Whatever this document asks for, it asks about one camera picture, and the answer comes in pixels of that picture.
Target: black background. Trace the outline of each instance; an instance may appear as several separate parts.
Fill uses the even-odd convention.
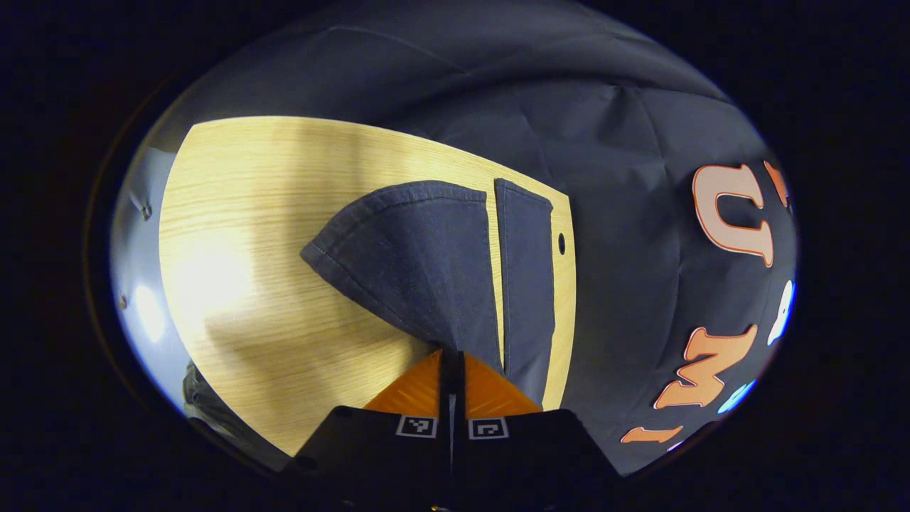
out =
[[[910,169],[897,144],[908,111],[898,95],[908,89],[899,5],[596,5],[741,105],[784,163],[802,236],[785,346],[762,384],[708,441],[631,484],[618,508],[908,507],[900,454],[910,334],[898,329],[908,309],[897,257],[908,245],[899,212]],[[144,98],[180,69],[316,7],[84,2],[4,16],[13,114],[5,273],[8,311],[22,324],[7,331],[15,508],[293,508],[121,384],[96,342],[80,250],[93,177]]]

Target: wood grain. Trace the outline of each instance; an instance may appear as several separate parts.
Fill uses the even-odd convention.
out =
[[[496,178],[553,204],[556,329],[543,404],[558,408],[575,321],[569,199],[489,160],[382,128],[256,117],[190,129],[167,181],[159,235],[180,338],[227,405],[296,454],[332,407],[363,406],[431,352],[324,282],[300,249],[353,200],[389,185],[440,179],[487,192],[501,353]]]

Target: wooden tabletop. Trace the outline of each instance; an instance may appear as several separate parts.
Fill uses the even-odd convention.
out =
[[[332,407],[363,406],[428,355],[433,347],[343,296],[299,256],[352,201],[423,179],[487,192],[501,356],[496,178],[553,204],[556,329],[543,405],[558,408],[575,321],[568,197],[425,138],[326,119],[201,123],[177,153],[161,209],[161,274],[171,316],[199,371],[247,424],[295,455]]]

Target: navy blue cloth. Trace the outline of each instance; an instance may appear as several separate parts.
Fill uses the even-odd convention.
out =
[[[486,199],[443,181],[378,189],[336,214],[300,256],[379,318],[501,372]]]
[[[553,205],[506,179],[497,179],[495,190],[502,260],[505,374],[540,404],[556,328],[550,229]]]

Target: wooden table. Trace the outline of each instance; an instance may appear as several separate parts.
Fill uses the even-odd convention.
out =
[[[332,407],[363,406],[431,352],[324,282],[300,249],[341,208],[374,189],[440,179],[487,192],[501,356],[495,178],[553,204],[556,329],[543,405],[558,408],[575,320],[569,199],[486,159],[382,128],[258,117],[190,129],[167,181],[159,235],[180,338],[227,405],[296,454]]]

